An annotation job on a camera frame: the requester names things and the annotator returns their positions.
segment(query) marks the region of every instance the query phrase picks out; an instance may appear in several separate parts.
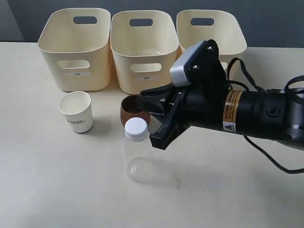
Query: black cable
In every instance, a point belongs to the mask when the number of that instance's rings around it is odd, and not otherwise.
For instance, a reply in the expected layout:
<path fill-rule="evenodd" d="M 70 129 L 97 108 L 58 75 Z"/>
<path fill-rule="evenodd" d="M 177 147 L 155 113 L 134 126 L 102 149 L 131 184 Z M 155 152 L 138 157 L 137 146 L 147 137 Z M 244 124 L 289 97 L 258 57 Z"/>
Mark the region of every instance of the black cable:
<path fill-rule="evenodd" d="M 230 74 L 230 70 L 233 66 L 233 64 L 236 62 L 236 61 L 240 61 L 241 63 L 241 70 L 243 72 L 243 74 L 246 76 L 246 78 L 248 79 L 248 81 L 251 83 L 251 85 L 259 92 L 262 92 L 262 91 L 265 91 L 265 89 L 259 87 L 256 85 L 254 79 L 252 78 L 252 76 L 248 73 L 248 71 L 246 70 L 245 68 L 245 64 L 244 62 L 239 59 L 239 58 L 233 58 L 231 60 L 231 62 L 229 63 L 228 65 L 228 68 L 227 68 L 227 79 L 228 79 L 228 82 L 230 83 L 230 88 L 233 88 L 231 84 L 236 84 L 236 85 L 239 85 L 239 86 L 242 86 L 244 87 L 247 91 L 249 91 L 249 88 L 241 83 L 241 82 L 237 82 L 237 81 L 230 81 L 229 80 L 229 74 Z M 289 86 L 295 82 L 300 82 L 300 81 L 304 81 L 304 76 L 299 76 L 299 77 L 295 77 L 293 79 L 291 79 L 285 86 L 285 92 L 286 93 L 289 93 L 289 95 L 293 94 L 294 96 L 296 96 L 296 98 L 299 98 L 297 95 L 295 95 L 294 93 L 290 92 L 290 88 Z M 245 140 L 250 144 L 252 145 L 253 147 L 255 147 L 257 150 L 259 150 L 262 154 L 264 154 L 277 168 L 279 168 L 280 170 L 282 170 L 283 172 L 285 173 L 288 173 L 288 174 L 299 174 L 299 173 L 304 173 L 304 168 L 302 169 L 297 169 L 297 170 L 289 170 L 287 168 L 285 168 L 284 166 L 282 166 L 280 163 L 278 163 L 273 157 L 270 156 L 269 153 L 267 153 L 266 151 L 264 151 L 261 147 L 259 147 L 258 145 L 256 145 L 253 141 L 251 141 L 248 136 L 245 136 L 244 135 L 244 138 Z"/>

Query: warning label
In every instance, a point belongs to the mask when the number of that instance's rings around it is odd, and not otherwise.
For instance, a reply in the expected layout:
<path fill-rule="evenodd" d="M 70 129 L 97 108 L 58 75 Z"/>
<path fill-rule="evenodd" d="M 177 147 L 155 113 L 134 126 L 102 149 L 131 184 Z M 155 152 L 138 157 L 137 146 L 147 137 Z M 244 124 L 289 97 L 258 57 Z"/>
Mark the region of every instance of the warning label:
<path fill-rule="evenodd" d="M 227 95 L 223 112 L 223 129 L 225 131 L 236 132 L 238 102 L 242 93 L 242 90 L 230 90 Z"/>

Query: gray wall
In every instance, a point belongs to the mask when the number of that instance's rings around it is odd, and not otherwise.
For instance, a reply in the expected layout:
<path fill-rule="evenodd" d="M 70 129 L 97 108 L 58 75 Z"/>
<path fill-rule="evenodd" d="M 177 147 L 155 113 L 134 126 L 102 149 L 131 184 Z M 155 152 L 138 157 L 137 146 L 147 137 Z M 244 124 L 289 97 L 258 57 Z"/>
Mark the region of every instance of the gray wall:
<path fill-rule="evenodd" d="M 7 0 L 0 0 L 0 40 L 23 40 Z"/>
<path fill-rule="evenodd" d="M 173 21 L 185 9 L 225 10 L 236 16 L 247 43 L 254 47 L 304 48 L 303 0 L 9 0 L 26 41 L 37 41 L 50 14 L 72 7 L 100 7 L 111 14 L 156 9 Z"/>

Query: cream plastic bin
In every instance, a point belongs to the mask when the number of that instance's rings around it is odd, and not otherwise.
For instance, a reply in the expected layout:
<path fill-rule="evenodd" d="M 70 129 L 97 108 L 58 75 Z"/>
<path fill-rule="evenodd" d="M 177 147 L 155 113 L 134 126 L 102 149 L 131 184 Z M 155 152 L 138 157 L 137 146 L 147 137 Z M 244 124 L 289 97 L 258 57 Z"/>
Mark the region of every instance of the cream plastic bin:
<path fill-rule="evenodd" d="M 106 87 L 111 75 L 111 14 L 99 8 L 61 9 L 47 21 L 38 46 L 64 91 Z"/>
<path fill-rule="evenodd" d="M 165 12 L 124 11 L 112 18 L 111 49 L 119 86 L 128 94 L 171 83 L 178 47 L 173 21 Z"/>
<path fill-rule="evenodd" d="M 215 40 L 219 47 L 219 60 L 224 69 L 227 68 L 232 58 L 241 58 L 247 48 L 247 43 L 236 18 L 225 11 L 184 10 L 177 15 L 176 27 L 182 51 L 199 41 Z M 231 76 L 237 67 L 238 64 L 232 67 Z"/>

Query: white paper cup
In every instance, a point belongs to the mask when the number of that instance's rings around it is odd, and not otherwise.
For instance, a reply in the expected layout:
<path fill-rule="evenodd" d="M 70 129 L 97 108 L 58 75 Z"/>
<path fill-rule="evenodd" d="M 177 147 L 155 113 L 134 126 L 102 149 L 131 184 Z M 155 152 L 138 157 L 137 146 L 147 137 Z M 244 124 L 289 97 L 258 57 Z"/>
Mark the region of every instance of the white paper cup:
<path fill-rule="evenodd" d="M 65 115 L 74 132 L 84 133 L 93 127 L 91 97 L 86 92 L 71 92 L 59 101 L 59 110 Z"/>

